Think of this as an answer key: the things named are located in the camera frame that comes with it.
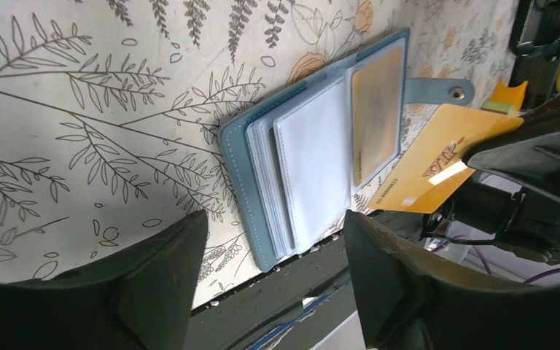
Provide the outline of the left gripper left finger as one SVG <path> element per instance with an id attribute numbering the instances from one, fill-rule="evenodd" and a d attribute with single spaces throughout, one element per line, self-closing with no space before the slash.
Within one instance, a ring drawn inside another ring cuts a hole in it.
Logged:
<path id="1" fill-rule="evenodd" d="M 0 349 L 180 349 L 207 233 L 195 211 L 54 279 L 0 284 Z"/>

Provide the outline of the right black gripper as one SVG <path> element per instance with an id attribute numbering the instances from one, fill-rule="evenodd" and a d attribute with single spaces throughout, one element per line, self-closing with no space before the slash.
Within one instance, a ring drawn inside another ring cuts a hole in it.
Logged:
<path id="1" fill-rule="evenodd" d="M 515 131 L 471 147 L 463 161 L 524 187 L 511 194 L 467 181 L 424 215 L 423 237 L 443 238 L 435 231 L 443 220 L 461 222 L 488 238 L 450 238 L 453 244 L 495 246 L 525 260 L 560 264 L 560 94 L 522 119 Z"/>

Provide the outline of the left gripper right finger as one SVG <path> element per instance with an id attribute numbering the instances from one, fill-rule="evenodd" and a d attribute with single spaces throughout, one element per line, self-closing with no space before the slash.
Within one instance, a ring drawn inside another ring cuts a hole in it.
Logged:
<path id="1" fill-rule="evenodd" d="M 343 232 L 369 349 L 560 349 L 560 284 L 466 268 L 359 212 Z"/>

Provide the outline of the gold credit card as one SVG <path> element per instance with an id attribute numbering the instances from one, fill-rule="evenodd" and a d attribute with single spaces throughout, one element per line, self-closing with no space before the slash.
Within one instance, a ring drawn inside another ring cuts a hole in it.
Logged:
<path id="1" fill-rule="evenodd" d="M 369 182 L 397 154 L 404 49 L 386 48 L 351 77 L 354 185 Z"/>
<path id="2" fill-rule="evenodd" d="M 431 214 L 474 170 L 462 157 L 478 143 L 517 129 L 524 120 L 452 104 L 438 107 L 385 179 L 368 207 Z"/>

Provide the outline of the blue card holder wallet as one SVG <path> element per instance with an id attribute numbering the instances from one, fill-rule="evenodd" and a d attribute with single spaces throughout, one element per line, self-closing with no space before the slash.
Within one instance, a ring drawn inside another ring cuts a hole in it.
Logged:
<path id="1" fill-rule="evenodd" d="M 221 127 L 220 147 L 260 270 L 307 252 L 351 207 L 352 197 L 399 155 L 405 105 L 466 106 L 474 99 L 467 79 L 408 78 L 409 39 L 410 31 L 401 29 L 300 78 Z M 404 49 L 397 154 L 357 187 L 351 77 L 395 45 Z"/>

